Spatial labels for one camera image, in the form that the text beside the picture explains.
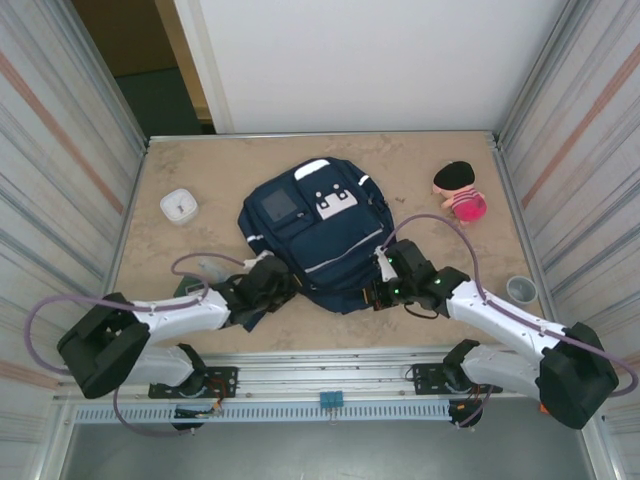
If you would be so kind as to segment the clear bag with blue pens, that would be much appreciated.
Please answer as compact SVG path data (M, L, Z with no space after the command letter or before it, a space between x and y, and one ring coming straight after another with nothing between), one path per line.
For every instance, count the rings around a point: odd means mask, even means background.
M201 257L198 260L198 267L200 274L206 278L210 284L224 282L232 275L232 271L216 258Z

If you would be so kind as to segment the navy blue backpack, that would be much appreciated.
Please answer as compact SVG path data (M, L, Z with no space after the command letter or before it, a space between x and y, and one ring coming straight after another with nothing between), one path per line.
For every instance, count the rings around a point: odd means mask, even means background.
M374 251L395 228L375 181L349 160L307 160L256 187L238 226L255 254L271 252L298 291L337 314L368 309L379 276Z

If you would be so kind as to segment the gray cup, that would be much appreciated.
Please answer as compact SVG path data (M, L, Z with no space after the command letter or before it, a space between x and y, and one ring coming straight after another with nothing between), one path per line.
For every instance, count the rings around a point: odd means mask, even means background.
M518 304L529 305L538 299L535 283L524 276L513 276L506 283L506 293Z

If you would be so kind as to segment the plush doll pink dress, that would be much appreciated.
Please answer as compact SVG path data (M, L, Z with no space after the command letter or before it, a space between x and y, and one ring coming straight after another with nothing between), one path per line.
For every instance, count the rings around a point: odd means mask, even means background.
M461 225L480 220L488 210L475 182L475 171L466 161L447 163L432 180L432 192L443 198L441 208L450 211Z

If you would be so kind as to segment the white square alarm clock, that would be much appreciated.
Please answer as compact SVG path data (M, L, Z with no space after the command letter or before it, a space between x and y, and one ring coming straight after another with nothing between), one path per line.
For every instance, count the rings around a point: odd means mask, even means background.
M174 225L184 225L199 213L199 205L192 193L185 189L176 189L160 200L160 209Z

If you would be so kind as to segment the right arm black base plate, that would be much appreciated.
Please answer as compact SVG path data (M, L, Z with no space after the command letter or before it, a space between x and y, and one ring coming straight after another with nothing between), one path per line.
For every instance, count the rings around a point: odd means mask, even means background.
M405 379L413 384L416 395L466 395L481 396L489 391L488 384L464 381L454 386L444 372L442 363L413 364L405 373Z

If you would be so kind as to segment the aluminium front rail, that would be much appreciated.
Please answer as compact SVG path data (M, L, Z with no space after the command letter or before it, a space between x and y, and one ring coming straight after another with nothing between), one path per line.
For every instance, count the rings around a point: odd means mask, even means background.
M236 396L227 402L316 402L321 392L342 391L346 401L405 400L416 397L409 368L413 364L441 363L452 347L394 347L339 350L284 351L262 353L200 354L212 367L237 367ZM122 403L155 402L148 397L150 380L160 380L160 367L150 373L138 373L125 383L119 398ZM72 377L63 377L54 390L54 403L106 404L112 394L95 399L84 398Z

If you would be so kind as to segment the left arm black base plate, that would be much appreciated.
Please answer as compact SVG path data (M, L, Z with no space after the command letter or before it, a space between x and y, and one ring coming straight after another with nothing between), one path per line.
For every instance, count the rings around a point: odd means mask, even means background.
M151 384L148 397L151 399L226 399L236 396L238 385L237 367L206 367L193 373L178 386Z

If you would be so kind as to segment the aluminium table side rail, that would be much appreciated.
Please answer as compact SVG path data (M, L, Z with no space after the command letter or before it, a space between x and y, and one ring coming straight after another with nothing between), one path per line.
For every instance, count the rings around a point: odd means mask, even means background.
M559 343L553 333L562 337L563 327L555 323L555 309L542 279L541 266L525 225L523 209L516 196L506 157L494 138L488 138L488 143L527 265L528 277L538 289L538 299L533 302L533 306L538 306L541 310L541 315L535 315L526 307L518 306L511 300L501 300L487 291L484 310L491 317L488 332L497 333L499 341L512 347L527 363L537 365L543 358L543 350L553 349Z
M80 175L74 201L78 225L73 234L83 259L71 292L96 298L114 283L145 154L140 142L126 146L118 139L107 139L83 145L85 166L76 170Z

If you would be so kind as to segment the aluminium back rail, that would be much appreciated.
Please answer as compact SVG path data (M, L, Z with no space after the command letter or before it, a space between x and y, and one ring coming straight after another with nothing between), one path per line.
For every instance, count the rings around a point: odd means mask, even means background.
M183 141L220 141L220 140L254 140L254 139L293 139L374 135L427 135L427 134L482 134L492 139L490 130L406 130L406 131L345 131L345 132L295 132L295 133L249 133L249 134L215 134L215 135L155 135L148 139L148 145L183 142Z

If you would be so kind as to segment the white door frame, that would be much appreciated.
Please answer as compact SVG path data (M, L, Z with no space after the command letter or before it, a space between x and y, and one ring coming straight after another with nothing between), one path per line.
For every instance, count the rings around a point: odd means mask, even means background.
M174 0L208 111L219 135L235 134L231 111L200 0Z

